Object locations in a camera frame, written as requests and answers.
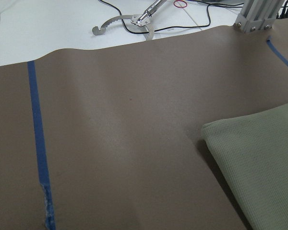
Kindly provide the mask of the red rubber band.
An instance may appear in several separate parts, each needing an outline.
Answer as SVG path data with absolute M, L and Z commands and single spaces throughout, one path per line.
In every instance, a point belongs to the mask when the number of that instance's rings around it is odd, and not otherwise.
M 173 5 L 176 8 L 183 9 L 183 8 L 186 8 L 188 6 L 188 3 L 184 0 L 174 0 Z

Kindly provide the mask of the aluminium frame post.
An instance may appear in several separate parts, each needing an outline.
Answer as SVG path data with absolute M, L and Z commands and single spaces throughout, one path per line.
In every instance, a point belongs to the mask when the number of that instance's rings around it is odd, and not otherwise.
M 270 29 L 283 2 L 283 0 L 246 0 L 233 26 L 244 33 Z

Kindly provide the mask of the metal grabber tool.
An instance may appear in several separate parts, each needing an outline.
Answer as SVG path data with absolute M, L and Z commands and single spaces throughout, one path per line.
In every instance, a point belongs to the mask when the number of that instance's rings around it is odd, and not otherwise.
M 136 25 L 139 28 L 146 29 L 146 32 L 142 32 L 142 34 L 144 34 L 146 41 L 149 41 L 153 39 L 155 33 L 154 28 L 151 25 L 150 18 L 166 1 L 156 0 L 142 14 L 134 15 L 122 15 L 120 10 L 114 5 L 107 3 L 103 0 L 101 0 L 101 2 L 116 9 L 119 12 L 119 16 L 108 19 L 100 26 L 100 28 L 98 26 L 93 27 L 92 33 L 94 35 L 103 35 L 106 32 L 107 27 L 115 21 L 121 20 L 123 26 L 125 26 L 126 24 L 124 20 L 130 20 L 131 24 Z

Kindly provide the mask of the green long-sleeve shirt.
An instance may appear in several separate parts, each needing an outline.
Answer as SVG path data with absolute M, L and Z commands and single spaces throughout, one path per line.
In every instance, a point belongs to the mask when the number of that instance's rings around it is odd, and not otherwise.
M 288 230 L 288 103 L 203 125 L 201 136 L 255 230 Z

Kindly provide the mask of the brown paper table mat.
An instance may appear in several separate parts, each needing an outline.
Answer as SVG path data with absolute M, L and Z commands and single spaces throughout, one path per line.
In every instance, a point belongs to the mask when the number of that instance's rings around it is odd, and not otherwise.
M 249 230 L 203 125 L 288 104 L 288 19 L 0 67 L 0 230 Z

